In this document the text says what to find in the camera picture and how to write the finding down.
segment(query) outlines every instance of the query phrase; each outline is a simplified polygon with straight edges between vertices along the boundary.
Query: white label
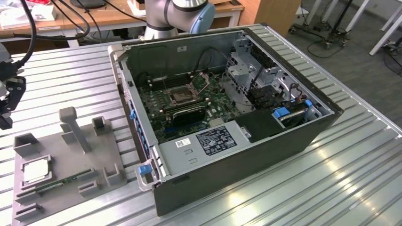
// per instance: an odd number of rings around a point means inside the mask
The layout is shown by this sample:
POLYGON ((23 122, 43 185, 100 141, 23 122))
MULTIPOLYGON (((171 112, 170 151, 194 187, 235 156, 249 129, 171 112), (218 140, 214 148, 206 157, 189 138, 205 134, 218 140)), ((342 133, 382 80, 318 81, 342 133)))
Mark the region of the white label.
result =
POLYGON ((187 46, 178 47, 178 53, 187 51, 187 46))
POLYGON ((186 138, 185 140, 177 141, 177 146, 178 146, 178 147, 183 147, 183 146, 186 146, 186 145, 189 145, 189 144, 191 144, 189 138, 186 138))
POLYGON ((60 26, 56 26, 56 27, 40 27, 39 30, 40 31, 44 31, 44 30, 55 30, 55 29, 60 29, 62 27, 60 26))

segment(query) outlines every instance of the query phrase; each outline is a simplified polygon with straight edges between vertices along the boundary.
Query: wooden desk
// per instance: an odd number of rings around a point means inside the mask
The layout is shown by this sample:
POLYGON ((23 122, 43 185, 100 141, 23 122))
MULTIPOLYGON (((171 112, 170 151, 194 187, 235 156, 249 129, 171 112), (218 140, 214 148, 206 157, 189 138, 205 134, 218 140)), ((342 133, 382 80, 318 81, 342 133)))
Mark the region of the wooden desk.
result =
MULTIPOLYGON (((110 0, 110 2, 119 7, 124 12, 128 14, 131 13, 127 0, 110 0)), ((60 3, 56 2, 60 6, 68 17, 78 23, 79 26, 84 27, 83 21, 79 17, 74 14, 72 11, 67 9, 67 7, 60 3)), ((96 26, 91 17, 82 8, 72 6, 72 8, 82 14, 87 22, 91 26, 91 31, 96 31, 96 26)), ((229 27, 234 27, 239 24, 241 12, 243 11, 243 6, 234 6, 231 3, 221 3, 217 5, 217 15, 215 18, 230 17, 229 27)), ((106 4, 104 7, 91 9, 91 15, 94 16, 96 23, 99 25, 99 29, 102 31, 112 30, 112 29, 122 29, 122 28, 131 28, 131 27, 141 27, 146 26, 146 23, 133 19, 131 17, 122 14, 116 11, 110 5, 106 4)), ((55 21, 38 21, 36 22, 36 31, 40 35, 55 36, 55 35, 64 35, 66 37, 74 37, 78 34, 78 30, 75 25, 70 22, 66 16, 58 11, 58 19, 55 21)), ((19 27, 15 29, 0 29, 0 37, 11 35, 12 33, 31 33, 31 27, 19 27)), ((2 39, 0 41, 12 41, 20 40, 22 38, 10 38, 2 39)), ((70 47, 78 47, 79 43, 76 40, 68 41, 70 47)))

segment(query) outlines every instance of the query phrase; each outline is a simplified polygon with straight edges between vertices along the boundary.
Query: black connector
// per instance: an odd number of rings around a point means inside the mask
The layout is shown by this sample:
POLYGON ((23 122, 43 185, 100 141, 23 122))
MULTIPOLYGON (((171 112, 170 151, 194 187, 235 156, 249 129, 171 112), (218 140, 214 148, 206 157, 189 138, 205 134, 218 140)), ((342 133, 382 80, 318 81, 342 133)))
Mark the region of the black connector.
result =
POLYGON ((18 76, 19 66, 14 64, 11 61, 0 62, 0 68, 2 68, 0 81, 6 81, 14 78, 15 76, 18 76))

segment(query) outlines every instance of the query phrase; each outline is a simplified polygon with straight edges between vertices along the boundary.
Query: blue latch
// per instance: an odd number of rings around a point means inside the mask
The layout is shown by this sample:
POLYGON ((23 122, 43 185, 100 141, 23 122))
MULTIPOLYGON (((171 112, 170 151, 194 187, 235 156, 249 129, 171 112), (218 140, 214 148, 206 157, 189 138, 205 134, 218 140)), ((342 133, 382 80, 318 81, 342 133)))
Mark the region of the blue latch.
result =
POLYGON ((290 114, 289 110, 286 109, 286 107, 281 107, 274 111, 274 115, 277 116, 277 118, 281 118, 282 116, 290 114))
POLYGON ((309 107, 311 107, 313 103, 311 103, 310 100, 306 100, 305 103, 306 103, 306 105, 307 105, 309 107))
POLYGON ((134 111, 134 109, 131 110, 130 118, 131 118, 131 119, 135 119, 135 118, 137 118, 137 112, 134 111))
POLYGON ((143 175, 146 175, 146 174, 149 174, 149 173, 153 172, 153 166, 151 166, 151 164, 141 166, 138 168, 138 170, 139 170, 141 175, 143 176, 143 175))

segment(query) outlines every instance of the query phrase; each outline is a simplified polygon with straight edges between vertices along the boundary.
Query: aluminum workbench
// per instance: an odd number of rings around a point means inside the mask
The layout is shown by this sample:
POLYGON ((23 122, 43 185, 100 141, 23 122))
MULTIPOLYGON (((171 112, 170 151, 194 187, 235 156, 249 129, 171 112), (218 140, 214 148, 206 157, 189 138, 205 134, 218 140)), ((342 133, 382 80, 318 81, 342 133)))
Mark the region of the aluminum workbench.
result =
POLYGON ((250 27, 346 110, 307 149, 163 217, 134 173, 139 163, 107 57, 108 44, 36 52, 27 92, 0 131, 0 226, 11 224, 14 136, 62 132, 58 110, 78 123, 112 122, 130 183, 32 225, 401 225, 402 130, 269 27, 250 27))

